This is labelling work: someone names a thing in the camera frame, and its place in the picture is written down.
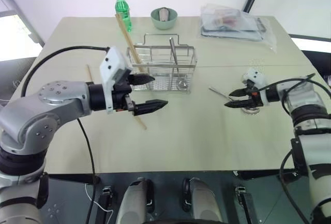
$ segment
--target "beige tabletop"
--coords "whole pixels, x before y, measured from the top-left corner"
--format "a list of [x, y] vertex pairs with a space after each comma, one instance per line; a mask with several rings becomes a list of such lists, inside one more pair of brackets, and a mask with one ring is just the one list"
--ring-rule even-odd
[[[268, 19], [277, 37], [277, 53], [256, 42], [201, 38], [198, 18], [178, 18], [176, 27], [168, 33], [180, 33], [181, 42], [195, 46], [198, 54], [191, 94], [133, 92], [131, 98], [137, 103], [149, 99], [169, 101], [163, 109], [141, 116], [147, 130], [128, 112], [107, 115], [99, 111], [82, 118], [96, 171], [279, 168], [293, 138], [292, 121], [281, 104], [274, 103], [263, 107], [257, 115], [247, 115], [224, 107], [226, 101], [208, 89], [213, 86], [228, 94], [242, 87], [241, 76], [250, 66], [264, 73], [269, 83], [316, 72], [278, 22]], [[149, 18], [133, 18], [133, 27], [134, 42], [141, 42], [145, 32], [160, 32], [152, 27]], [[123, 52], [127, 47], [114, 18], [63, 18], [35, 63], [55, 50], [73, 45], [116, 45]], [[55, 80], [89, 81], [86, 64], [92, 68], [95, 83], [100, 83], [98, 67], [103, 58], [100, 51], [60, 54], [35, 73], [27, 94]], [[323, 82], [318, 74], [314, 79]], [[13, 98], [19, 97], [20, 90], [21, 87]], [[321, 96], [330, 111], [330, 101], [323, 92]], [[86, 141], [77, 122], [57, 131], [47, 153], [46, 171], [91, 172]]]

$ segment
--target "metal utensil holder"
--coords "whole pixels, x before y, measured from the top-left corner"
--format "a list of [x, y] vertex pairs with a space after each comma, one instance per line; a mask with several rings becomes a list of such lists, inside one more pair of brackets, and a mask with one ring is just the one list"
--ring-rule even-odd
[[[165, 39], [163, 46], [150, 46], [146, 44], [148, 36], [176, 36], [177, 45], [175, 45], [175, 50], [178, 65], [176, 65], [171, 53], [169, 39]], [[137, 64], [134, 61], [130, 49], [128, 48], [127, 56], [132, 63], [133, 73], [141, 73], [139, 68], [143, 68], [143, 71], [154, 77], [155, 81], [145, 85], [133, 86], [133, 90], [190, 92], [192, 76], [197, 65], [197, 58], [195, 56], [194, 47], [179, 43], [179, 34], [145, 34], [144, 42], [136, 44], [134, 47], [142, 63]], [[178, 87], [179, 80], [185, 80], [185, 88]]]

